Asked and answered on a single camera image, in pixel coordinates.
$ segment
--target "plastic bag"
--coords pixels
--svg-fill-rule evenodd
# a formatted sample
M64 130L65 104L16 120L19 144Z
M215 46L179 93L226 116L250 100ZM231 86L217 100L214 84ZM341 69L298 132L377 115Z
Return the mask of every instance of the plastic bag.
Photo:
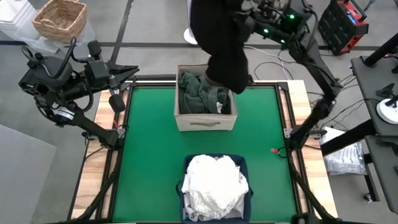
M328 132L322 136L320 140L321 144L345 133L344 131L328 127L326 127L325 130ZM330 175L368 174L366 172L363 149L360 142L346 146L339 151L329 154L325 156L323 160L325 161L326 171Z

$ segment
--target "white tripod base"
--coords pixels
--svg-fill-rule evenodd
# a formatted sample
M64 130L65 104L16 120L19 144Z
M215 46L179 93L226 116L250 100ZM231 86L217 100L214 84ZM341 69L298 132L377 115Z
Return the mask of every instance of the white tripod base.
M191 35L191 32L189 32L189 28L186 29L184 32L184 39L185 39L185 41L187 41L190 44L193 44L193 45L198 44L197 40L195 40L194 36Z
M377 106L377 113L385 122L390 124L398 124L398 107L393 108L392 106L386 106L386 102L390 99L381 101Z

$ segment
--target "green mat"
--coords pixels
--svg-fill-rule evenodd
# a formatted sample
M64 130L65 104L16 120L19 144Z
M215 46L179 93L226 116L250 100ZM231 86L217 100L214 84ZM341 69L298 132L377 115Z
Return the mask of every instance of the green mat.
M287 161L270 152L284 145L275 90L236 95L232 131L181 133L174 88L136 88L114 207L114 222L178 222L175 184L188 154L218 152L246 159L253 189L252 222L287 222L295 214Z

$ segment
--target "white fabric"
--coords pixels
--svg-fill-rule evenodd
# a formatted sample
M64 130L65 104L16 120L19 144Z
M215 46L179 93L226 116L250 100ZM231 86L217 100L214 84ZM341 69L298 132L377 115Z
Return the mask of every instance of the white fabric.
M207 221L243 218L243 198L249 186L229 156L200 155L189 164L181 190L189 218Z

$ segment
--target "wicker basket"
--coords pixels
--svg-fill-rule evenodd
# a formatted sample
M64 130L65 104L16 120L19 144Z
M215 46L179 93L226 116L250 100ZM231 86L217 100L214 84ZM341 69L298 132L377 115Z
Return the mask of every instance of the wicker basket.
M50 0L32 21L40 35L63 43L78 38L87 21L87 5L72 0Z

